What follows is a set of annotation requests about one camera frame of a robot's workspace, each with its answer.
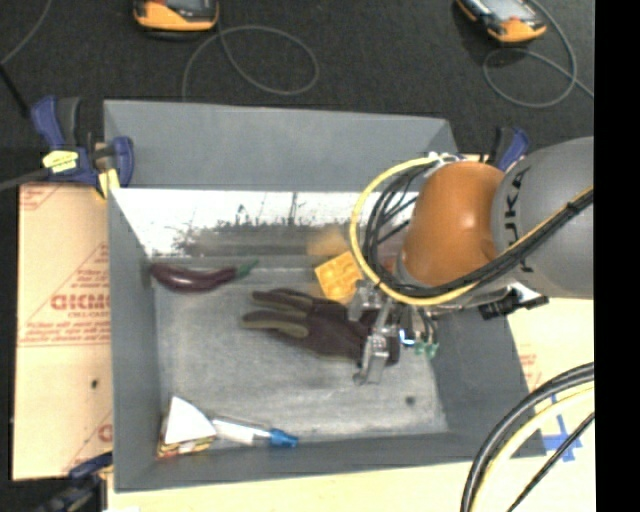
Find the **yellow cable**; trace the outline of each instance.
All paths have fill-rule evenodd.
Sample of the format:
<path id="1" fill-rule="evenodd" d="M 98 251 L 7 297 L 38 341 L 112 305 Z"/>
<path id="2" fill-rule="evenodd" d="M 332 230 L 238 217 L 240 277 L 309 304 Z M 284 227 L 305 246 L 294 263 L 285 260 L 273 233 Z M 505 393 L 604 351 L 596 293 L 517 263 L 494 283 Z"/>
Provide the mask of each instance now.
<path id="1" fill-rule="evenodd" d="M 478 490 L 475 495 L 475 499 L 469 512 L 477 512 L 481 510 L 482 504 L 486 501 L 487 496 L 487 481 L 489 481 L 492 475 L 498 473 L 498 471 L 509 461 L 513 454 L 522 446 L 522 444 L 529 439 L 529 437 L 538 430 L 546 421 L 551 417 L 557 416 L 562 411 L 582 403 L 590 398 L 593 398 L 595 394 L 595 384 L 589 384 L 588 387 L 581 389 L 580 391 L 567 396 L 555 403 L 552 403 L 538 412 L 533 418 L 525 423 L 520 429 L 505 443 L 500 449 L 498 454 L 487 466 L 487 470 L 484 473 L 484 477 L 478 486 Z"/>
<path id="2" fill-rule="evenodd" d="M 351 244 L 351 250 L 362 271 L 366 274 L 366 276 L 369 279 L 371 279 L 374 283 L 376 283 L 376 285 L 380 288 L 380 290 L 386 293 L 389 297 L 391 297 L 392 299 L 398 302 L 411 304 L 414 306 L 436 306 L 439 304 L 444 304 L 471 291 L 473 288 L 475 288 L 479 284 L 479 282 L 474 281 L 468 285 L 462 286 L 460 288 L 455 288 L 449 292 L 436 295 L 434 297 L 411 297 L 409 295 L 404 295 L 400 292 L 397 292 L 396 290 L 388 286 L 386 283 L 382 282 L 380 277 L 367 264 L 364 258 L 364 255 L 362 254 L 362 251 L 360 249 L 360 243 L 358 241 L 358 223 L 359 223 L 360 214 L 362 212 L 362 208 L 364 206 L 365 201 L 371 195 L 371 193 L 376 189 L 376 187 L 378 187 L 383 181 L 389 179 L 392 176 L 395 176 L 396 174 L 399 174 L 408 169 L 411 169 L 413 167 L 433 164 L 434 162 L 441 160 L 442 156 L 443 155 L 438 155 L 435 157 L 425 157 L 425 158 L 416 158 L 413 160 L 408 160 L 406 162 L 402 162 L 398 165 L 395 165 L 387 169 L 380 175 L 378 175 L 371 183 L 369 183 L 369 185 L 367 185 L 367 187 L 362 191 L 362 193 L 358 197 L 358 200 L 356 201 L 356 204 L 353 208 L 353 212 L 351 214 L 351 222 L 349 224 L 349 241 Z M 587 187 L 585 190 L 583 190 L 578 195 L 576 195 L 571 202 L 579 200 L 582 196 L 586 195 L 591 190 L 593 190 L 593 185 Z M 517 242 L 509 246 L 509 248 L 503 251 L 502 254 L 499 255 L 499 257 L 507 254 L 510 251 L 515 250 L 518 246 L 520 246 L 526 240 L 534 236 L 540 229 L 543 229 L 549 222 L 553 220 L 553 218 L 558 213 L 563 211 L 565 208 L 566 206 L 559 208 L 558 211 L 556 211 L 553 215 L 548 217 L 546 220 L 542 221 L 534 229 L 532 229 L 526 235 L 521 237 Z"/>

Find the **brown glove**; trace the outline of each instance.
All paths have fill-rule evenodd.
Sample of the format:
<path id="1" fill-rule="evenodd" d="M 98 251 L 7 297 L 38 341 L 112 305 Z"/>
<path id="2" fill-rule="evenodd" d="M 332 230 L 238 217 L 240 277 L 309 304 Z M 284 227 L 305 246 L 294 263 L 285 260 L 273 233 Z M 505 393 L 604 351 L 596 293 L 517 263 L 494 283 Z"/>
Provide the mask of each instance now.
<path id="1" fill-rule="evenodd" d="M 375 322 L 377 311 L 365 312 L 360 321 L 348 319 L 347 308 L 339 302 L 313 297 L 288 288 L 254 291 L 252 300 L 270 310 L 258 310 L 242 317 L 242 326 L 272 331 L 297 347 L 330 358 L 360 362 L 364 342 Z M 398 361 L 399 343 L 390 347 L 389 363 Z"/>

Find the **black carpet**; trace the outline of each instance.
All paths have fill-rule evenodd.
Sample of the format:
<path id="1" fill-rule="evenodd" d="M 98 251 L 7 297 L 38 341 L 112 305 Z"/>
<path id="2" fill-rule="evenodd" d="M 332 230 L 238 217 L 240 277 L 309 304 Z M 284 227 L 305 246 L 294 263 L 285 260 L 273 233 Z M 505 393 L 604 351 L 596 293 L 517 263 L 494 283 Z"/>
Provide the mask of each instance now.
<path id="1" fill-rule="evenodd" d="M 207 36 L 187 42 L 149 38 L 135 24 L 131 0 L 53 0 L 39 30 L 19 52 L 12 50 L 39 19 L 47 0 L 0 2 L 0 61 L 27 104 L 44 95 L 80 96 L 78 132 L 102 135 L 105 98 L 166 99 L 231 105 L 289 106 L 371 113 L 402 113 L 447 119 L 463 152 L 488 151 L 497 126 L 522 128 L 531 149 L 594 134 L 593 99 L 560 71 L 521 52 L 489 61 L 492 80 L 517 101 L 491 89 L 483 74 L 498 48 L 449 1 L 260 0 L 222 1 L 222 29 L 229 51 L 266 87 L 242 78 L 220 39 L 189 59 Z M 595 1 L 549 2 L 571 50 L 554 26 L 528 46 L 575 75 L 593 91 Z M 299 38 L 313 53 L 273 32 L 237 27 L 260 25 Z M 0 182 L 38 168 L 43 143 L 0 82 Z M 64 485 L 61 481 L 9 482 L 10 418 L 15 338 L 16 194 L 0 193 L 0 509 L 29 510 Z M 88 507 L 95 509 L 96 504 Z"/>

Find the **blue marker cap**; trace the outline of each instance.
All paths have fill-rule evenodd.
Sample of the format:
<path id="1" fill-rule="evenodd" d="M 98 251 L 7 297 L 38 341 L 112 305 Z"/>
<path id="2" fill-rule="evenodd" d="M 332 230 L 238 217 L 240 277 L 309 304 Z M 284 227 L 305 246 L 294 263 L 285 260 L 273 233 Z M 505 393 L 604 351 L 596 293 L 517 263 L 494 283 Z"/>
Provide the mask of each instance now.
<path id="1" fill-rule="evenodd" d="M 269 434 L 271 434 L 271 438 L 269 439 L 269 444 L 271 446 L 295 448 L 298 444 L 297 437 L 287 434 L 277 428 L 269 430 Z"/>

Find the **electronic device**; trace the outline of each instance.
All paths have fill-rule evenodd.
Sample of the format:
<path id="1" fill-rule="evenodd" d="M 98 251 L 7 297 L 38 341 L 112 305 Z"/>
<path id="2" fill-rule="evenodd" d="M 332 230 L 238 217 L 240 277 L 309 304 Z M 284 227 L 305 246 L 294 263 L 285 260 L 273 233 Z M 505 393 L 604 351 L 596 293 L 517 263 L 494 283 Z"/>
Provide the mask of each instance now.
<path id="1" fill-rule="evenodd" d="M 523 43 L 540 37 L 547 26 L 523 0 L 456 0 L 462 12 L 501 43 Z"/>
<path id="2" fill-rule="evenodd" d="M 211 30 L 220 16 L 217 0 L 134 0 L 133 17 L 150 35 L 187 37 Z"/>

